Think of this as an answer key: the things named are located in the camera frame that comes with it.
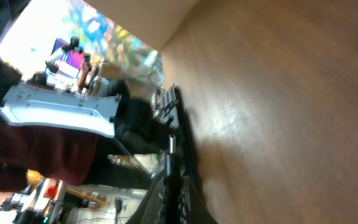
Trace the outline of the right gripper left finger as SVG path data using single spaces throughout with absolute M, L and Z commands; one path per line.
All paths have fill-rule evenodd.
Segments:
M 155 224 L 164 223 L 165 217 L 161 214 L 163 204 L 163 178 L 166 172 L 162 171 L 156 175 L 142 199 L 139 207 L 129 218 L 126 224 Z

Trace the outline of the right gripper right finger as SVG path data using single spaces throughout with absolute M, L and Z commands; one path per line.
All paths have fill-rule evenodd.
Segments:
M 182 178 L 179 196 L 179 223 L 217 224 L 209 213 L 196 187 L 188 177 Z

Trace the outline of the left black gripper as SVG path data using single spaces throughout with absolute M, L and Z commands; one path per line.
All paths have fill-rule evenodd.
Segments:
M 119 142 L 133 154 L 158 154 L 167 150 L 173 129 L 153 117 L 150 103 L 131 97 L 124 80 L 113 82 L 113 93 L 120 95 L 114 120 Z

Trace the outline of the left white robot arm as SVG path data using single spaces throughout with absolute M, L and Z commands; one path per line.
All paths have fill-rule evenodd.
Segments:
M 46 126 L 85 131 L 112 139 L 123 151 L 131 149 L 124 135 L 137 134 L 160 149 L 174 134 L 169 122 L 153 116 L 144 99 L 78 96 L 20 81 L 20 74 L 0 61 L 0 126 Z

